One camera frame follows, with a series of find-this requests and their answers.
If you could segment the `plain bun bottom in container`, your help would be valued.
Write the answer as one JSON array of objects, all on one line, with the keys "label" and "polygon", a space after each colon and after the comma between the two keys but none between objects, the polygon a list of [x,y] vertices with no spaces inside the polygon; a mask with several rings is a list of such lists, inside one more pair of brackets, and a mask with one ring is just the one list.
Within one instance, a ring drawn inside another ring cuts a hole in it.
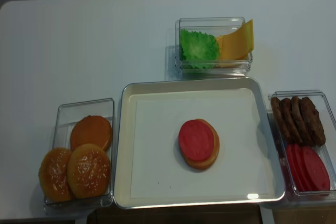
[{"label": "plain bun bottom in container", "polygon": [[72,129],[70,135],[72,151],[84,144],[94,144],[106,151],[111,142],[112,127],[110,122],[98,115],[89,115],[80,120]]}]

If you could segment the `middle red tomato slice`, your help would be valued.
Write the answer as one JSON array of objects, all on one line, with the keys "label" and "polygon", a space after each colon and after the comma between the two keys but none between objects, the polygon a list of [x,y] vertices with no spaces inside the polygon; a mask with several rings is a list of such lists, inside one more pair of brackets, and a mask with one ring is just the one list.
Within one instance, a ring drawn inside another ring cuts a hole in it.
[{"label": "middle red tomato slice", "polygon": [[293,145],[293,155],[295,162],[296,176],[298,178],[299,191],[312,191],[312,185],[306,173],[302,161],[302,149],[298,144]]}]

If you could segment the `back red tomato slice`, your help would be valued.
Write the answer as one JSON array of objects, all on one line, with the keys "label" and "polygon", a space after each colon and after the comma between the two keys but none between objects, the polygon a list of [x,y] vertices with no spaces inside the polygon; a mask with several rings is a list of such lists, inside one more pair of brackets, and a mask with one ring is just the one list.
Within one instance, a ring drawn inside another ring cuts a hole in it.
[{"label": "back red tomato slice", "polygon": [[302,181],[300,179],[300,176],[298,174],[298,172],[296,171],[296,167],[295,167],[295,160],[294,160],[294,156],[293,156],[293,152],[292,152],[292,145],[287,145],[286,147],[286,154],[287,154],[287,159],[288,159],[288,164],[290,167],[290,171],[293,177],[293,181],[295,182],[296,188],[298,191],[302,192],[304,191],[305,187],[302,184]]}]

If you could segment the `leftmost brown patty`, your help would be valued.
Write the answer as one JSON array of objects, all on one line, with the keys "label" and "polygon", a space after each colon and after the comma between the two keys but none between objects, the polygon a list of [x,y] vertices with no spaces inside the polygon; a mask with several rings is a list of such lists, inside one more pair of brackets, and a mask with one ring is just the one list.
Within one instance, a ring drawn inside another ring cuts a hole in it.
[{"label": "leftmost brown patty", "polygon": [[280,100],[277,97],[271,97],[270,99],[272,112],[276,122],[278,124],[279,131],[281,133],[282,139],[287,143],[292,143],[292,137],[285,125],[284,119],[282,117],[281,109],[280,109]]}]

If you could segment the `silver metal baking tray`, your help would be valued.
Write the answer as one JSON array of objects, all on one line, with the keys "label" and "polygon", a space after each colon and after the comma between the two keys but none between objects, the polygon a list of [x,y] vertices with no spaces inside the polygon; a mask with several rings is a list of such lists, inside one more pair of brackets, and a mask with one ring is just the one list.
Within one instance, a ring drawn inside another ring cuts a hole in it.
[{"label": "silver metal baking tray", "polygon": [[125,209],[281,200],[285,182],[259,83],[126,86],[113,194]]}]

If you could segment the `clear patty tomato container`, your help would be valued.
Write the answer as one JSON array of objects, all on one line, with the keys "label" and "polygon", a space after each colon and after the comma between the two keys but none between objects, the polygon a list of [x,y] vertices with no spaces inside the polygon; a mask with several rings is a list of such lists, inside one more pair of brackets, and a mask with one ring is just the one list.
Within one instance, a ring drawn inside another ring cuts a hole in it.
[{"label": "clear patty tomato container", "polygon": [[295,200],[335,200],[335,118],[325,94],[277,91],[268,100],[286,192]]}]

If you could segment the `clear lettuce cheese container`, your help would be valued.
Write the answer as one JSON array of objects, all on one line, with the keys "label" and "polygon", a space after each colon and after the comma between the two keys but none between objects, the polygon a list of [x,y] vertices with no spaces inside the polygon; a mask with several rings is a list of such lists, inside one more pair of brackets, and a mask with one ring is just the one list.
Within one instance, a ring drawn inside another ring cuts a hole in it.
[{"label": "clear lettuce cheese container", "polygon": [[181,73],[244,76],[254,50],[254,22],[243,17],[181,18],[175,26]]}]

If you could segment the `left sesame bun top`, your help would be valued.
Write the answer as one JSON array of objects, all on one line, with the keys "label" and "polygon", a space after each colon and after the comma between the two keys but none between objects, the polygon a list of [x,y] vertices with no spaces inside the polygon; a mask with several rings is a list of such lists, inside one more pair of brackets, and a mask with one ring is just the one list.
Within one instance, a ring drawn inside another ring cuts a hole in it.
[{"label": "left sesame bun top", "polygon": [[74,199],[67,182],[67,165],[72,151],[67,148],[54,148],[49,151],[39,168],[39,183],[42,191],[53,202]]}]

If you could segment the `clear bun container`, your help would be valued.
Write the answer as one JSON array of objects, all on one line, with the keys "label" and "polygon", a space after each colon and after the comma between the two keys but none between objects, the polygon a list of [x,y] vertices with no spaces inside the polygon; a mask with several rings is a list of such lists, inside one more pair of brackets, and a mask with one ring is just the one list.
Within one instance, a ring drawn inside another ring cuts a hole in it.
[{"label": "clear bun container", "polygon": [[45,208],[112,204],[113,120],[112,98],[59,106],[52,148],[38,173]]}]

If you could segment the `green lettuce leaf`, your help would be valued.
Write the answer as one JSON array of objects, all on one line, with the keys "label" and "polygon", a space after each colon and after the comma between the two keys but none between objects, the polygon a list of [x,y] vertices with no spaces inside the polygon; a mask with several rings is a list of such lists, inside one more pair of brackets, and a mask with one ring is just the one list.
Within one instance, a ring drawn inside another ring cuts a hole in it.
[{"label": "green lettuce leaf", "polygon": [[207,33],[180,31],[180,60],[187,62],[187,68],[210,69],[219,59],[219,45],[213,35]]}]

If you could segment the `brown meat patty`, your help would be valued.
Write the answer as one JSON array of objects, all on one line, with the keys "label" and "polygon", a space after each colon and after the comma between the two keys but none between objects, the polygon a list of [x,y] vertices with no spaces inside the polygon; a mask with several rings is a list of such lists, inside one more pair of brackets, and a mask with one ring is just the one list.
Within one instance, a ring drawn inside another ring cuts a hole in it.
[{"label": "brown meat patty", "polygon": [[324,145],[326,142],[326,136],[324,134],[319,112],[315,105],[308,97],[302,98],[299,105],[306,129],[314,142],[314,145]]}]

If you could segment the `white paper tray liner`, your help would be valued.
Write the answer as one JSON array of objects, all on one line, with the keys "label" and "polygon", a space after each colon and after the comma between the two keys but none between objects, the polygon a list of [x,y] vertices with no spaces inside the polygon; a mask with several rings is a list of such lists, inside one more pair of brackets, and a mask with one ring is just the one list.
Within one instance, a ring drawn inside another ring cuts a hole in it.
[{"label": "white paper tray liner", "polygon": [[[203,119],[218,133],[219,155],[205,171],[178,147],[181,126]],[[131,197],[247,199],[273,191],[254,94],[242,88],[142,95],[136,102]]]}]

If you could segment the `right sesame bun top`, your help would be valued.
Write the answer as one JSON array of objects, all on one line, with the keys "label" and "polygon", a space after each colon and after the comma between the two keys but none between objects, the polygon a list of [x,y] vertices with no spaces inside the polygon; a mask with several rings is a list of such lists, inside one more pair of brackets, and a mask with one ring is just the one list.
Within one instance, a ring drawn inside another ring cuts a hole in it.
[{"label": "right sesame bun top", "polygon": [[111,177],[111,162],[106,152],[94,144],[79,146],[67,166],[67,182],[76,198],[103,195]]}]

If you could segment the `front red tomato slice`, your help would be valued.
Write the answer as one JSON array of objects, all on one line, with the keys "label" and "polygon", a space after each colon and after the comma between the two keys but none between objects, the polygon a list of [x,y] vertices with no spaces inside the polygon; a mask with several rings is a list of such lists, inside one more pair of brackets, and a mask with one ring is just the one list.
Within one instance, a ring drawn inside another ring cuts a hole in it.
[{"label": "front red tomato slice", "polygon": [[305,146],[302,148],[302,157],[313,190],[330,190],[329,174],[319,155],[312,148]]}]

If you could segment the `sesame bun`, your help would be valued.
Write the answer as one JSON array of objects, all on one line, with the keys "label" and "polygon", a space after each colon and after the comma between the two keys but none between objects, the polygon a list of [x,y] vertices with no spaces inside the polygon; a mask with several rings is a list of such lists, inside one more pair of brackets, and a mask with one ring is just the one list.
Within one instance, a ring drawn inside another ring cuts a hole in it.
[{"label": "sesame bun", "polygon": [[54,148],[49,151],[39,168],[39,183],[42,191],[53,202],[74,199],[67,182],[67,165],[72,151],[67,148]]},{"label": "sesame bun", "polygon": [[94,144],[79,146],[67,166],[67,182],[76,198],[103,195],[111,177],[111,162],[106,152]]}]

